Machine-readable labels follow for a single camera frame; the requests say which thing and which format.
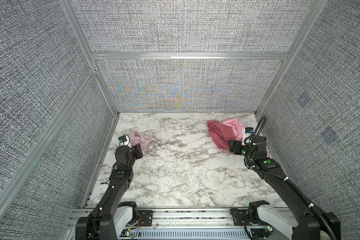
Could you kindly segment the light pink cloth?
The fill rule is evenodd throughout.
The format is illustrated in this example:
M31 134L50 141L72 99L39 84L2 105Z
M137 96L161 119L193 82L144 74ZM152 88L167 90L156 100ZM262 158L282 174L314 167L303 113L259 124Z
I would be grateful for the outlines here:
M149 144L155 140L155 138L151 135L143 135L136 131L132 131L129 134L129 137L131 146L140 144L143 155L146 154Z

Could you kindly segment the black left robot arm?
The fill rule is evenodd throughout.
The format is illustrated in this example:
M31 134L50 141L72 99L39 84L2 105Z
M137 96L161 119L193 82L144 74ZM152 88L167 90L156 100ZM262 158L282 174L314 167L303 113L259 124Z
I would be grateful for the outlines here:
M141 145L120 146L115 151L108 188L98 205L86 217L77 221L76 240L116 240L118 233L114 223L117 208L128 190L133 176L135 161L143 157Z

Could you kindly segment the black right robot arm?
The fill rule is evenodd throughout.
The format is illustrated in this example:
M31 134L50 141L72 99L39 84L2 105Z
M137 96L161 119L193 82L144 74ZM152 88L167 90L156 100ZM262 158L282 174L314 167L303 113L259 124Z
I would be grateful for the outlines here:
M281 213L266 201L251 202L244 226L268 224L290 240L339 240L340 219L325 212L292 183L276 160L268 157L266 138L250 135L243 142L230 140L229 151L244 156L246 166L256 172L281 197L292 216Z

